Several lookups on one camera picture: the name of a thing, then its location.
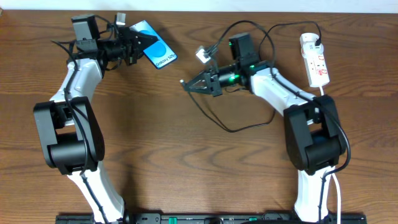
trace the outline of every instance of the white cable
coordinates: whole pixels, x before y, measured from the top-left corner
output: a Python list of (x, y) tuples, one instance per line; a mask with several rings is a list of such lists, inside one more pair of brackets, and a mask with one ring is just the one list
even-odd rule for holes
[(337, 181), (336, 174), (331, 174), (333, 180), (336, 184), (337, 191), (337, 224), (341, 224), (341, 192), (340, 192), (340, 184)]
[(319, 86), (319, 90), (321, 91), (321, 96), (323, 96), (323, 88), (322, 88), (322, 86)]

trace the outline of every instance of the power strip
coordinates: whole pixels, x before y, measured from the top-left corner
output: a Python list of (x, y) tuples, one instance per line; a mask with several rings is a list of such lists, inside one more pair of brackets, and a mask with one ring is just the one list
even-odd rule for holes
[(300, 37), (301, 54), (304, 58), (310, 87), (321, 87), (329, 83), (329, 74), (323, 56), (323, 45), (315, 45), (319, 36), (313, 33), (304, 33)]

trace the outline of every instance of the connector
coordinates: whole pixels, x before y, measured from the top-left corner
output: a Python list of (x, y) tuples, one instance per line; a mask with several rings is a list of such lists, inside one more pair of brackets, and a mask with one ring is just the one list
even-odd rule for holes
[(319, 36), (312, 33), (302, 34), (300, 37), (301, 54), (304, 58), (310, 87), (321, 87), (329, 83), (329, 74), (323, 56), (323, 44), (316, 46)]
[(211, 57), (206, 53), (206, 50), (205, 50), (204, 46), (200, 46), (198, 48), (198, 50), (196, 52), (196, 56), (204, 64), (206, 64), (211, 59)]

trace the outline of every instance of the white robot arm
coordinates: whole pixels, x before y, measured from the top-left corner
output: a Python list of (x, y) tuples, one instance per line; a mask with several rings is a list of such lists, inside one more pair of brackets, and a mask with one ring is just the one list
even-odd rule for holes
[[(326, 199), (330, 176), (323, 177), (325, 172), (334, 170), (339, 156), (345, 151), (345, 142), (337, 127), (320, 110), (320, 107), (327, 109), (338, 120), (333, 99), (302, 91), (286, 80), (278, 69), (270, 67), (268, 62), (261, 62), (248, 33), (230, 37), (229, 46), (234, 64), (218, 68), (215, 63), (188, 83), (183, 80), (180, 83), (188, 92), (213, 96), (222, 95), (223, 87), (242, 85), (282, 115), (287, 152), (298, 169), (295, 212), (304, 222), (317, 222), (319, 217), (324, 219), (328, 215)], [(210, 61), (204, 50), (197, 54), (201, 54), (197, 55), (199, 59)], [(313, 123), (321, 123), (322, 128), (311, 132), (308, 125)]]
[[(157, 37), (121, 26), (125, 14), (118, 13), (114, 24), (108, 21), (114, 39), (100, 39), (95, 17), (99, 16), (72, 18), (76, 40), (68, 43), (70, 49), (76, 44), (78, 53), (61, 46), (70, 54), (68, 73), (50, 101), (35, 105), (34, 117), (46, 163), (79, 187), (93, 210), (94, 222), (129, 223), (124, 201), (104, 169), (104, 139), (90, 103), (95, 88), (109, 70), (108, 62), (136, 63)], [(70, 125), (76, 126), (75, 133), (57, 134), (56, 129)]]

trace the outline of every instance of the wooden surface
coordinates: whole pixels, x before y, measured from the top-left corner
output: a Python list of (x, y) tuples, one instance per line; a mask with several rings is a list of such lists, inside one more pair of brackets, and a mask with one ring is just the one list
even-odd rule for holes
[[(90, 212), (78, 188), (44, 162), (32, 109), (61, 85), (67, 55), (51, 39), (74, 38), (71, 16), (80, 11), (4, 11), (0, 17), (0, 223), (54, 223), (59, 213)], [(108, 19), (116, 12), (96, 12)], [(262, 213), (290, 210), (297, 171), (285, 151), (281, 116), (266, 127), (226, 133), (207, 120), (182, 90), (203, 69), (199, 45), (214, 43), (240, 19), (266, 27), (313, 20), (322, 27), (331, 83), (352, 147), (338, 174), (344, 212), (364, 212), (369, 223), (398, 219), (398, 15), (127, 12), (127, 24), (146, 19), (178, 60), (156, 70), (146, 58), (108, 72), (92, 105), (106, 145), (105, 166), (134, 211)], [(231, 35), (250, 31), (241, 25)], [(311, 25), (272, 31), (277, 68), (306, 91), (299, 37)], [(222, 65), (230, 62), (221, 45)], [(263, 57), (271, 49), (264, 45)], [(270, 106), (249, 93), (195, 97), (230, 128), (268, 119)], [(331, 187), (328, 208), (336, 210)]]

